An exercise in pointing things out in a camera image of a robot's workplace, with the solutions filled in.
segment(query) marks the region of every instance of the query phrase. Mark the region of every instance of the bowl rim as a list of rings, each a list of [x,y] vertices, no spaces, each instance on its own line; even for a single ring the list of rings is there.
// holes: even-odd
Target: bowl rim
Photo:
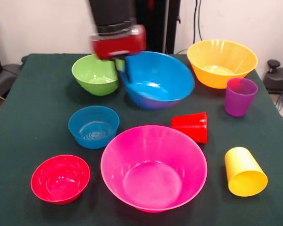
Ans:
[[[161,101],[161,102],[173,102],[173,101],[178,101],[178,100],[182,100],[184,98],[186,98],[188,95],[190,95],[194,89],[195,89],[195,77],[194,77],[194,72],[191,71],[183,62],[181,62],[180,60],[176,59],[175,57],[173,56],[170,56],[170,55],[167,55],[167,54],[164,54],[164,53],[158,53],[158,52],[153,52],[153,51],[142,51],[136,55],[139,55],[139,54],[146,54],[146,55],[162,55],[164,57],[167,57],[169,59],[172,59],[173,61],[177,62],[178,65],[180,65],[182,67],[182,69],[184,71],[186,71],[186,73],[188,73],[190,76],[191,76],[191,90],[185,92],[183,95],[181,95],[181,97],[178,97],[178,98],[173,98],[173,99],[169,99],[169,100],[162,100],[160,98],[149,98],[147,95],[145,94],[142,94],[140,92],[137,92],[133,87],[132,85],[134,83],[128,83],[126,84],[126,89],[130,89],[131,92],[134,92],[135,94],[143,97],[143,98],[146,98],[146,99],[150,99],[150,100],[155,100],[155,101]]]
[[[203,162],[205,164],[205,175],[204,175],[204,178],[203,178],[203,181],[202,181],[202,184],[200,186],[200,189],[198,190],[198,192],[196,192],[191,198],[187,199],[186,201],[184,201],[183,203],[180,203],[178,205],[175,205],[175,206],[171,206],[171,207],[167,207],[167,208],[160,208],[160,209],[150,209],[150,208],[145,208],[145,207],[142,207],[142,206],[138,206],[138,205],[135,205],[135,204],[132,204],[130,203],[129,201],[126,201],[124,199],[122,199],[121,197],[119,197],[119,195],[117,195],[114,191],[112,191],[111,187],[107,184],[107,181],[105,179],[105,177],[103,176],[103,156],[105,155],[105,151],[109,148],[109,146],[113,143],[113,141],[115,139],[117,139],[118,136],[120,136],[121,134],[123,133],[127,133],[128,131],[132,130],[132,129],[137,129],[137,128],[142,128],[142,127],[164,127],[164,128],[167,128],[167,129],[170,129],[172,130],[173,132],[175,133],[178,133],[178,134],[181,134],[182,136],[186,136],[186,138],[188,138],[198,149],[199,153],[201,154],[202,156],[202,159],[203,159]],[[184,133],[178,131],[178,130],[175,130],[173,128],[170,128],[168,126],[161,126],[161,125],[142,125],[142,126],[137,126],[137,127],[133,127],[133,128],[130,128],[130,129],[127,129],[125,130],[124,132],[118,134],[115,138],[113,138],[109,144],[105,147],[105,150],[103,151],[103,154],[102,154],[102,157],[101,157],[101,160],[100,160],[100,173],[102,175],[102,178],[104,180],[104,183],[106,185],[106,187],[109,189],[109,191],[116,197],[118,198],[119,200],[123,201],[124,203],[132,206],[132,207],[135,207],[137,209],[140,209],[140,210],[147,210],[147,211],[153,211],[153,212],[163,212],[163,211],[166,211],[166,210],[172,210],[172,209],[176,209],[178,207],[181,207],[185,204],[187,204],[189,201],[191,201],[192,199],[194,199],[199,193],[200,191],[203,189],[204,187],[204,184],[207,180],[207,177],[208,177],[208,163],[207,163],[207,159],[202,151],[202,149],[199,147],[199,145],[193,140],[191,139],[189,136],[185,135]]]
[[[188,48],[188,51],[187,51],[187,54],[186,54],[186,55],[187,55],[187,57],[188,57],[188,59],[189,59],[189,62],[190,62],[193,66],[195,66],[195,67],[197,67],[197,68],[203,70],[202,67],[198,66],[198,65],[195,64],[194,62],[192,63],[192,60],[191,60],[191,58],[189,57],[189,52],[191,51],[191,49],[194,48],[195,45],[199,45],[200,43],[203,43],[203,42],[212,42],[212,41],[221,41],[221,42],[228,42],[228,43],[236,44],[236,45],[238,45],[238,46],[241,46],[241,47],[246,48],[249,52],[251,52],[251,53],[253,54],[253,56],[255,56],[256,63],[255,63],[255,65],[252,67],[252,69],[247,70],[247,71],[242,72],[242,73],[235,73],[233,76],[236,77],[236,76],[242,76],[242,75],[244,75],[244,74],[248,74],[248,73],[250,73],[251,71],[253,71],[253,70],[257,67],[257,65],[258,65],[258,57],[257,57],[257,55],[255,54],[255,52],[254,52],[253,50],[251,50],[251,49],[248,48],[247,46],[242,45],[242,44],[240,44],[240,43],[238,43],[238,42],[230,41],[230,40],[225,40],[225,39],[207,39],[207,40],[202,40],[202,41],[196,42],[195,44],[190,45],[190,47]]]
[[[70,131],[70,133],[77,139],[82,139],[82,140],[88,140],[88,139],[85,139],[83,137],[79,137],[77,136],[71,129],[70,129],[70,121],[71,119],[75,116],[75,114],[77,114],[78,112],[80,111],[83,111],[83,110],[86,110],[88,108],[105,108],[106,110],[109,110],[110,112],[112,112],[116,117],[117,117],[117,126],[115,128],[113,128],[113,132],[112,133],[116,133],[117,132],[117,129],[119,127],[119,123],[120,123],[120,119],[119,119],[119,116],[118,114],[116,113],[116,111],[114,111],[113,109],[109,108],[109,107],[105,107],[105,106],[100,106],[100,105],[94,105],[94,106],[88,106],[88,107],[84,107],[84,108],[81,108],[79,110],[77,110],[76,112],[74,112],[71,117],[69,118],[69,121],[68,121],[68,130]]]
[[[75,194],[75,195],[72,195],[71,197],[69,198],[66,198],[66,199],[62,199],[62,200],[48,200],[48,199],[43,199],[41,198],[36,192],[35,190],[33,189],[33,178],[35,177],[35,174],[37,172],[37,170],[46,162],[52,160],[52,159],[55,159],[55,158],[58,158],[58,157],[62,157],[62,156],[67,156],[67,157],[72,157],[72,158],[76,158],[76,159],[79,159],[81,162],[83,162],[83,164],[85,164],[87,166],[87,169],[88,169],[88,179],[87,179],[87,182],[86,184],[82,187],[82,189],[78,190],[78,192]],[[91,172],[90,172],[90,167],[89,165],[86,163],[85,160],[83,160],[82,158],[78,157],[78,156],[75,156],[75,155],[71,155],[71,154],[61,154],[61,155],[57,155],[57,156],[53,156],[45,161],[43,161],[33,172],[33,175],[32,175],[32,178],[31,178],[31,181],[30,181],[30,187],[31,187],[31,190],[33,191],[34,195],[37,196],[39,199],[41,199],[42,201],[45,201],[45,202],[50,202],[50,203],[58,203],[58,202],[64,202],[64,201],[67,201],[67,200],[70,200],[74,197],[76,197],[77,195],[79,195],[80,193],[82,193],[85,188],[87,187],[89,181],[90,181],[90,175],[91,175]]]
[[[74,73],[74,67],[75,67],[75,65],[78,64],[78,62],[81,61],[82,59],[84,59],[84,58],[89,58],[89,57],[92,57],[92,56],[94,56],[94,55],[97,57],[97,55],[96,55],[95,53],[94,53],[94,54],[88,54],[88,55],[85,55],[85,56],[83,56],[83,57],[81,57],[81,58],[79,58],[78,60],[75,61],[75,63],[74,63],[74,64],[72,65],[72,67],[71,67],[71,73],[72,73],[72,75],[74,76],[74,78],[75,78],[76,80],[79,80],[80,82],[83,82],[83,83],[88,84],[88,85],[105,85],[105,84],[110,84],[110,83],[113,83],[113,82],[118,81],[118,78],[116,78],[116,79],[113,79],[113,80],[110,81],[110,82],[90,83],[90,82],[83,81],[83,80],[79,79],[77,76],[75,76],[75,73]]]

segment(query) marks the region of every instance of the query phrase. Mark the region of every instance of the magenta bowl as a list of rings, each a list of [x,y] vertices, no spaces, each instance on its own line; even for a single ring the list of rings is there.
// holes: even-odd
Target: magenta bowl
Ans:
[[[201,191],[208,172],[206,158],[191,138],[157,125],[115,137],[103,152],[100,169],[118,199],[145,212],[185,205]]]

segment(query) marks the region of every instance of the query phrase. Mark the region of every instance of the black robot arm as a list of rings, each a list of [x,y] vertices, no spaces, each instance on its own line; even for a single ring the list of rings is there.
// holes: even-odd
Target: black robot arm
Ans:
[[[133,0],[88,0],[99,36],[112,36],[131,29]]]

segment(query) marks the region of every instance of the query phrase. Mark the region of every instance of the green bowl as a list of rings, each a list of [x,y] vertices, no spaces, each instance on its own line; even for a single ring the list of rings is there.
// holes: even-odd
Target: green bowl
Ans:
[[[78,59],[71,71],[77,82],[93,95],[108,95],[118,88],[113,62],[100,60],[96,54]]]

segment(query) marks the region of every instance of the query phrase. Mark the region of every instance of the orange bowl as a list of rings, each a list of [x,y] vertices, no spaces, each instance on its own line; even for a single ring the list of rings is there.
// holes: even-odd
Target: orange bowl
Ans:
[[[187,55],[198,80],[216,89],[225,89],[232,78],[244,78],[258,64],[252,50],[226,40],[197,42],[189,47]]]

